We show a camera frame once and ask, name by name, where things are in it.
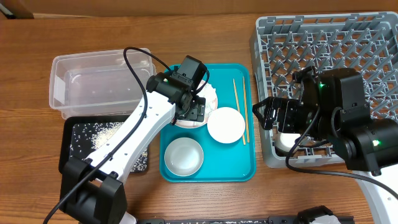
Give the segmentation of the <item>grey bowl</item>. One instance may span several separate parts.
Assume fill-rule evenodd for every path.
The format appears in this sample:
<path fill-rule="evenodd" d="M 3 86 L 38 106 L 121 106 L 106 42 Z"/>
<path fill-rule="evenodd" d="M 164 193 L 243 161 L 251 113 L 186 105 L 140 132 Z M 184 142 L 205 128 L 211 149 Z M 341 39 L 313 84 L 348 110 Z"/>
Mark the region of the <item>grey bowl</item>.
<path fill-rule="evenodd" d="M 176 176 L 188 177 L 197 173 L 204 161 L 200 144 L 191 138 L 173 140 L 166 148 L 164 162 L 168 170 Z"/>

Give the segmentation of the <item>white tissue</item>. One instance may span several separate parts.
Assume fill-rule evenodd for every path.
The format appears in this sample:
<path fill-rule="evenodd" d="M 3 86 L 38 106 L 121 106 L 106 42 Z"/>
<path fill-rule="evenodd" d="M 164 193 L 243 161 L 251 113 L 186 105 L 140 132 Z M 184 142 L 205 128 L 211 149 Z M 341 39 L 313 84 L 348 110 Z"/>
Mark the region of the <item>white tissue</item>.
<path fill-rule="evenodd" d="M 211 84 L 207 83 L 202 90 L 206 98 L 206 107 L 215 110 L 217 108 L 217 95 L 216 89 Z"/>

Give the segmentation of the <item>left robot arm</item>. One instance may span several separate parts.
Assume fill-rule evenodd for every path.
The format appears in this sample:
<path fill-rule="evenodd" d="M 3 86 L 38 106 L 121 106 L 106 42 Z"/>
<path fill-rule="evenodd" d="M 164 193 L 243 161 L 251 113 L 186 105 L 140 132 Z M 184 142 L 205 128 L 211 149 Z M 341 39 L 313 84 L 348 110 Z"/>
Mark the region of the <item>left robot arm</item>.
<path fill-rule="evenodd" d="M 151 76 L 136 109 L 111 138 L 84 159 L 71 156 L 65 163 L 57 209 L 80 223 L 137 223 L 127 212 L 130 171 L 163 127 L 179 119 L 203 121 L 205 99 L 197 94 L 209 77 L 205 64 L 191 56 Z"/>

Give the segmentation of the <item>white rice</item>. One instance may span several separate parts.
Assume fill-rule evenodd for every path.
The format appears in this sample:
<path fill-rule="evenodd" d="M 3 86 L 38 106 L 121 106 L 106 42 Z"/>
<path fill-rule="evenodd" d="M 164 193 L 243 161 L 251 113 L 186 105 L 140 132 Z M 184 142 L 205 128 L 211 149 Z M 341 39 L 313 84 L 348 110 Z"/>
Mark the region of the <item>white rice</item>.
<path fill-rule="evenodd" d="M 123 122 L 78 123 L 72 127 L 70 155 L 85 159 L 99 149 L 122 126 Z"/>

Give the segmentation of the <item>white cup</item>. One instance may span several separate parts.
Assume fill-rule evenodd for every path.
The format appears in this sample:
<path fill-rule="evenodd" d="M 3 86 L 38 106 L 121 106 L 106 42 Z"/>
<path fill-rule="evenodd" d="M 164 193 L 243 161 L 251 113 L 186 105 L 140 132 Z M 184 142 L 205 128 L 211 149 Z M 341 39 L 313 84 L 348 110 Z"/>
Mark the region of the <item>white cup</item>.
<path fill-rule="evenodd" d="M 287 155 L 300 136 L 301 134 L 278 133 L 274 139 L 274 147 L 280 153 Z"/>

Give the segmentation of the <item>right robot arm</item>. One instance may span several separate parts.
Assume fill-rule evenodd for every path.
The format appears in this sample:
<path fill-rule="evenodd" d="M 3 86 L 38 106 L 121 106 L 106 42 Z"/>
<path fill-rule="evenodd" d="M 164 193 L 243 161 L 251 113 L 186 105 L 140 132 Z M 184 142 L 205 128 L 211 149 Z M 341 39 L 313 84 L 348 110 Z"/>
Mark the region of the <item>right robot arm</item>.
<path fill-rule="evenodd" d="M 353 68 L 317 72 L 310 66 L 292 74 L 302 91 L 299 99 L 267 97 L 252 107 L 263 130 L 275 123 L 281 133 L 298 134 L 285 157 L 288 169 L 356 179 L 375 223 L 397 223 L 397 123 L 372 119 L 363 78 Z M 290 165 L 290 157 L 305 137 L 330 143 L 347 172 Z"/>

